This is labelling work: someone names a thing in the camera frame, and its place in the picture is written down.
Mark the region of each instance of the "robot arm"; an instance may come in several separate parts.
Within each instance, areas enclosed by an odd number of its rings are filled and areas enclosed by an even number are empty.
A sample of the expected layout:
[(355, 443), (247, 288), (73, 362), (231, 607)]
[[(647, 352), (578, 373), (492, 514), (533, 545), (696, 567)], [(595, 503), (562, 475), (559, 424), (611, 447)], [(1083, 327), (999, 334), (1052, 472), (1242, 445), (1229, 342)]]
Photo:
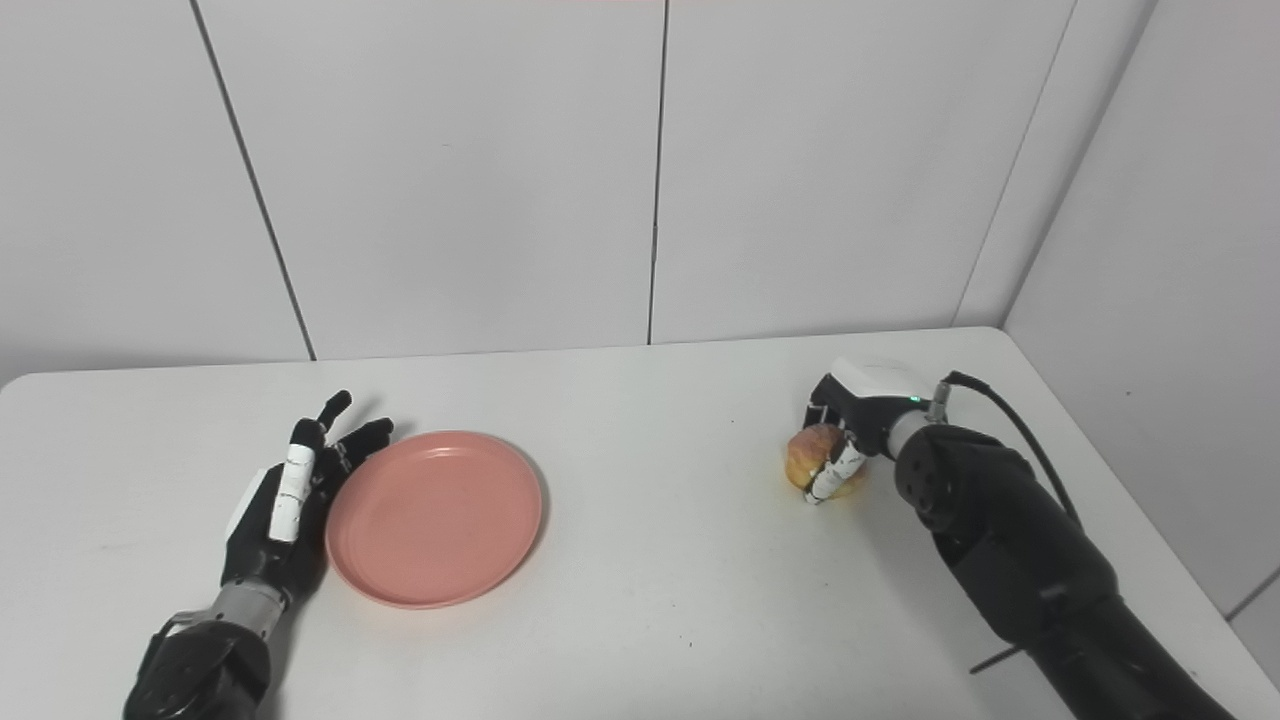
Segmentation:
[[(859, 395), (861, 375), (842, 377), (832, 373), (818, 384), (806, 424), (840, 424), (864, 454), (895, 460), (899, 495), (969, 600), (997, 635), (1034, 660), (1076, 717), (1230, 720), (1128, 609), (1115, 570), (1065, 493), (1066, 509), (1020, 454), (945, 423), (952, 382), (1007, 409), (998, 395), (959, 373), (940, 384), (932, 402)], [(1051, 468), (1046, 464), (1057, 486)]]
[(351, 473), (390, 442), (383, 418), (324, 447), (351, 405), (342, 391), (302, 419), (285, 462), (261, 474), (233, 518), (221, 589), (198, 612), (174, 615), (151, 643), (124, 705), (125, 720), (252, 720), (271, 679), (266, 641), (324, 574), (324, 525)]

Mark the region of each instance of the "white wall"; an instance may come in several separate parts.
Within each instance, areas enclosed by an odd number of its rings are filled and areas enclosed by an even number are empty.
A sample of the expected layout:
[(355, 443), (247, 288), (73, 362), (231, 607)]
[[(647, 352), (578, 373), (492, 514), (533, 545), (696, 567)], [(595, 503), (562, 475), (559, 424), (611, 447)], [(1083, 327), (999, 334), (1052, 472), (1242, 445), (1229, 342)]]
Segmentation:
[(654, 340), (998, 322), (1140, 6), (672, 3)]
[(183, 3), (0, 3), (0, 384), (305, 359)]
[[(654, 340), (1002, 316), (1140, 5), (676, 0)], [(302, 357), (189, 8), (0, 8), (0, 364)], [(202, 9), (320, 357), (648, 340), (663, 3)]]
[(1156, 8), (1007, 325), (1224, 611), (1280, 565), (1276, 27)]
[(320, 357), (645, 342), (662, 3), (201, 8)]

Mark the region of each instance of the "table surface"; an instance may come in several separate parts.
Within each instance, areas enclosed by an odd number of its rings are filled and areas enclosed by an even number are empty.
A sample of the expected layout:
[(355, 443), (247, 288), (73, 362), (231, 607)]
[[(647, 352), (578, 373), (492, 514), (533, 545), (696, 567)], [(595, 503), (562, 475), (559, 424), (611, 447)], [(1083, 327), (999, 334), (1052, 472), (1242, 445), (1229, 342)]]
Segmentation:
[[(1129, 603), (1240, 719), (1280, 693), (1014, 343), (950, 329), (654, 347), (59, 373), (0, 393), (0, 706), (115, 717), (150, 634), (216, 592), (250, 475), (346, 387), (338, 425), (494, 434), (536, 464), (543, 533), (460, 606), (371, 603), (332, 573), (278, 638), (264, 716), (1055, 719), (877, 462), (812, 507), (783, 446), (837, 356), (991, 382), (1037, 430)], [(1023, 450), (984, 400), (955, 423)]]

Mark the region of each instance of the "panel seam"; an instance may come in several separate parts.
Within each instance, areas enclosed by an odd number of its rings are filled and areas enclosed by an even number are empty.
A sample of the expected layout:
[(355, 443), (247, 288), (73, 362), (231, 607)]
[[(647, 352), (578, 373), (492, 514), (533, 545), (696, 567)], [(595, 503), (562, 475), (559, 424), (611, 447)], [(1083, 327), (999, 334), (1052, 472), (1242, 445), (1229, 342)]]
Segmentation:
[(1151, 15), (1156, 12), (1157, 3), (1158, 0), (1147, 0), (1147, 4), (1142, 9), (1142, 15), (1138, 18), (1137, 27), (1134, 27), (1133, 35), (1129, 38), (1129, 46), (1125, 47), (1120, 61), (1116, 64), (1115, 73), (1111, 77), (1111, 83), (1103, 94), (1097, 111), (1093, 114), (1093, 119), (1089, 123), (1088, 131), (1084, 133), (1084, 138), (1080, 141), (1075, 158), (1071, 160), (1071, 167), (1066, 172), (1066, 177), (1062, 178), (1062, 183), (1059, 186), (1057, 197), (1053, 199), (1053, 206), (1044, 215), (1044, 222), (1041, 223), (1039, 231), (1036, 233), (1036, 245), (1027, 256), (1027, 264), (1023, 265), (1023, 272), (1018, 278), (1018, 283), (1014, 286), (1014, 292), (1009, 296), (1009, 304), (1001, 314), (1000, 323), (997, 324), (1000, 328), (1004, 328), (1009, 323), (1009, 315), (1014, 311), (1018, 296), (1023, 293), (1023, 288), (1027, 286), (1027, 278), (1032, 274), (1032, 266), (1039, 258), (1041, 250), (1044, 249), (1044, 241), (1048, 238), (1050, 229), (1052, 229), (1053, 223), (1057, 220), (1059, 211), (1062, 210), (1066, 195), (1071, 190), (1071, 184), (1075, 183), (1075, 176), (1080, 172), (1080, 165), (1084, 164), (1084, 156), (1088, 155), (1089, 147), (1093, 145), (1093, 138), (1098, 135), (1098, 128), (1102, 127), (1102, 119), (1111, 108), (1111, 101), (1115, 99), (1116, 90), (1120, 88), (1120, 82), (1124, 79), (1124, 76), (1129, 69), (1129, 63), (1133, 61), (1133, 55), (1138, 50), (1138, 44), (1142, 41), (1143, 33), (1147, 32), (1147, 26), (1151, 23)]
[(649, 322), (645, 328), (645, 345), (653, 345), (653, 300), (658, 284), (658, 204), (662, 199), (662, 124), (667, 110), (667, 33), (669, 27), (671, 0), (664, 0), (662, 4), (662, 64), (658, 72), (658, 158), (653, 173), (653, 237), (649, 245)]
[(1005, 193), (1009, 192), (1009, 182), (1014, 178), (1014, 170), (1018, 168), (1018, 159), (1023, 155), (1023, 146), (1027, 145), (1027, 136), (1030, 133), (1032, 123), (1036, 122), (1036, 114), (1039, 111), (1041, 100), (1044, 97), (1044, 88), (1048, 87), (1048, 78), (1053, 74), (1053, 65), (1057, 64), (1057, 54), (1062, 50), (1062, 41), (1066, 38), (1066, 31), (1071, 27), (1071, 18), (1075, 17), (1075, 8), (1079, 5), (1080, 0), (1071, 3), (1071, 9), (1066, 12), (1066, 20), (1062, 22), (1062, 31), (1057, 35), (1057, 45), (1053, 46), (1053, 55), (1048, 59), (1048, 68), (1044, 69), (1044, 79), (1041, 81), (1039, 91), (1036, 92), (1036, 102), (1032, 104), (1032, 111), (1027, 117), (1027, 124), (1023, 127), (1023, 135), (1018, 138), (1018, 149), (1014, 150), (1014, 159), (1009, 163), (1009, 172), (1005, 173), (1005, 182), (1000, 186), (1000, 195), (996, 197), (996, 206), (991, 210), (991, 218), (987, 219), (987, 229), (982, 234), (982, 245), (978, 246), (978, 252), (973, 256), (973, 265), (969, 268), (969, 277), (964, 281), (964, 288), (960, 291), (960, 297), (956, 300), (956, 310), (951, 314), (950, 327), (955, 327), (956, 320), (960, 318), (960, 309), (964, 307), (964, 299), (969, 295), (969, 284), (973, 283), (974, 274), (978, 273), (978, 265), (982, 263), (982, 254), (987, 250), (987, 241), (991, 240), (991, 228), (996, 225), (996, 218), (1000, 217), (1000, 208), (1005, 204)]
[(259, 213), (262, 215), (262, 224), (266, 225), (266, 237), (271, 242), (271, 251), (275, 254), (275, 264), (280, 270), (280, 279), (284, 281), (284, 291), (289, 296), (289, 305), (293, 307), (293, 318), (298, 323), (298, 332), (302, 333), (302, 343), (307, 348), (307, 357), (316, 359), (315, 347), (311, 345), (311, 333), (307, 332), (307, 323), (302, 318), (302, 306), (298, 304), (298, 295), (293, 290), (293, 279), (289, 278), (289, 268), (284, 263), (284, 252), (280, 242), (275, 237), (275, 225), (271, 224), (271, 215), (266, 210), (266, 200), (262, 197), (262, 187), (257, 182), (257, 173), (253, 172), (253, 161), (248, 156), (248, 146), (244, 143), (244, 133), (241, 132), (239, 120), (236, 118), (236, 109), (232, 106), (232, 97), (227, 92), (227, 82), (223, 79), (221, 67), (218, 64), (218, 55), (214, 54), (214, 44), (209, 38), (209, 28), (205, 26), (205, 15), (200, 12), (197, 0), (189, 0), (191, 12), (196, 17), (196, 27), (200, 28), (200, 38), (205, 44), (205, 53), (209, 55), (209, 64), (214, 69), (214, 79), (218, 81), (218, 92), (223, 99), (223, 108), (227, 110), (227, 119), (230, 120), (232, 133), (236, 136), (236, 145), (239, 147), (241, 160), (248, 173), (250, 186), (253, 188), (253, 199), (257, 201)]
[(1245, 607), (1253, 605), (1254, 600), (1262, 597), (1262, 593), (1267, 592), (1267, 588), (1274, 585), (1277, 579), (1280, 579), (1280, 568), (1272, 570), (1271, 574), (1262, 580), (1262, 584), (1253, 588), (1253, 591), (1249, 592), (1249, 594), (1244, 596), (1244, 600), (1235, 603), (1235, 607), (1224, 612), (1222, 618), (1225, 618), (1228, 623), (1235, 620)]

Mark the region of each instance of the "pink plate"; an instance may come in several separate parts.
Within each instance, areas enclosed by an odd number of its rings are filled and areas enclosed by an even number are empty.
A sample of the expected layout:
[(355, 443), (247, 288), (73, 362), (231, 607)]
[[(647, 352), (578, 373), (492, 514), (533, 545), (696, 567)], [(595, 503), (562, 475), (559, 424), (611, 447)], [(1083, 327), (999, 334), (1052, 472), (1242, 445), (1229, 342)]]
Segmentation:
[(509, 445), (476, 433), (402, 439), (334, 500), (325, 546), (352, 588), (396, 607), (442, 607), (495, 587), (538, 534), (543, 493)]

